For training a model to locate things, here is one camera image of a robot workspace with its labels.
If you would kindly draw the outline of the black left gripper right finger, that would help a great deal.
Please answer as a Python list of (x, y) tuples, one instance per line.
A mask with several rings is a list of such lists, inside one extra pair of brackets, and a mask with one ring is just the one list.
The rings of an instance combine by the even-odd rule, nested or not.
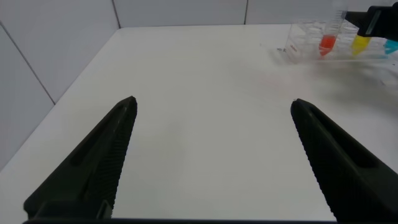
[(324, 198), (338, 222), (397, 222), (397, 173), (315, 105), (290, 113)]

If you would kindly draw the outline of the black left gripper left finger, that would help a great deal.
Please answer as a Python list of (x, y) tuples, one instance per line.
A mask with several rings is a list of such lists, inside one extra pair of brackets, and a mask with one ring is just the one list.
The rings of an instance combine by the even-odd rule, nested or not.
[(133, 96), (118, 102), (26, 199), (28, 218), (111, 218), (136, 116)]

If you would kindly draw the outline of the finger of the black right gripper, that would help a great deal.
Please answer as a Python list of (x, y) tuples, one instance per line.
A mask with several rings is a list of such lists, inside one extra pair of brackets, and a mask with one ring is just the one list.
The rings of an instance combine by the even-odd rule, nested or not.
[(356, 26), (361, 37), (397, 40), (397, 5), (371, 6), (366, 12), (348, 11), (345, 19)]

